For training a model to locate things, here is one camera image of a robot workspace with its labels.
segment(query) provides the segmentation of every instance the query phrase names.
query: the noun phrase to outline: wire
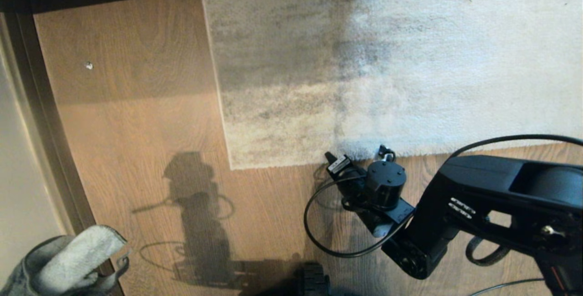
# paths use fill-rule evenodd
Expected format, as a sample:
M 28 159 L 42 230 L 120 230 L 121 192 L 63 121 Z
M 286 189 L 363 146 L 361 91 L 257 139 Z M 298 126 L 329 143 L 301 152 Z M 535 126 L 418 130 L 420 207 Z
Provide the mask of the wire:
M 571 144 L 576 144 L 576 145 L 580 145 L 581 147 L 583 147 L 583 140 L 581 140 L 579 138 L 558 136 L 556 134 L 516 134 L 514 136 L 504 136 L 504 137 L 492 138 L 492 139 L 482 140 L 481 142 L 469 144 L 467 146 L 464 146 L 464 147 L 454 151 L 448 157 L 448 159 L 453 158 L 453 157 L 457 157 L 458 155 L 460 155 L 460 153 L 463 153 L 464 151 L 472 149 L 472 148 L 479 147 L 481 145 L 509 142 L 512 140 L 554 140 L 556 142 L 571 143 Z
M 480 290 L 478 292 L 474 292 L 470 296 L 478 296 L 478 295 L 481 295 L 481 294 L 483 294 L 485 292 L 489 292 L 489 291 L 494 290 L 494 289 L 498 289 L 498 288 L 502 288 L 502 287 L 507 287 L 507 286 L 512 286 L 512 285 L 515 285 L 515 284 L 531 283 L 531 282 L 535 282 L 535 281 L 545 281 L 545 279 L 543 279 L 543 278 L 536 278 L 536 279 L 524 279 L 524 280 L 512 281 L 510 283 L 499 284 L 499 285 L 496 285 L 494 287 L 490 287 L 490 288 L 486 288 L 486 289 Z
M 364 250 L 359 250 L 358 252 L 353 252 L 353 253 L 339 253 L 339 252 L 335 252 L 333 250 L 330 250 L 329 248 L 326 248 L 325 246 L 323 246 L 322 244 L 320 244 L 318 242 L 318 240 L 316 240 L 316 238 L 314 238 L 314 236 L 312 235 L 312 232 L 310 231 L 310 227 L 308 226 L 308 211 L 310 210 L 310 205 L 312 205 L 312 202 L 316 199 L 316 197 L 318 197 L 320 194 L 322 194 L 322 192 L 328 188 L 330 188 L 331 186 L 334 186 L 340 182 L 345 182 L 345 181 L 351 181 L 351 180 L 356 180 L 356 179 L 361 179 L 364 178 L 364 175 L 360 175 L 360 176 L 352 176 L 350 178 L 344 178 L 344 179 L 340 179 L 337 181 L 332 181 L 329 182 L 328 184 L 325 184 L 324 186 L 322 186 L 322 188 L 318 189 L 310 198 L 310 200 L 308 200 L 308 203 L 306 204 L 306 209 L 304 210 L 304 229 L 306 229 L 306 234 L 308 234 L 308 238 L 310 238 L 310 240 L 312 240 L 312 242 L 316 245 L 316 247 L 318 247 L 319 249 L 321 249 L 323 252 L 325 252 L 328 255 L 332 255 L 335 257 L 341 257 L 344 259 L 349 259 L 349 258 L 354 258 L 354 257 L 359 257 L 359 256 L 363 256 L 366 255 L 370 252 L 372 252 L 373 250 L 377 250 L 379 247 L 383 246 L 383 244 L 385 242 L 387 242 L 389 239 L 392 238 L 392 236 L 394 236 L 396 234 L 396 232 L 398 232 L 402 227 L 405 226 L 405 224 L 407 224 L 407 222 L 409 221 L 410 217 L 412 215 L 409 215 L 409 217 L 407 219 L 404 219 L 402 221 L 402 223 L 400 223 L 399 225 L 397 225 L 395 227 L 395 229 L 387 234 L 385 237 L 383 237 L 381 240 L 379 240 L 379 242 L 377 242 L 376 244 L 365 248 Z

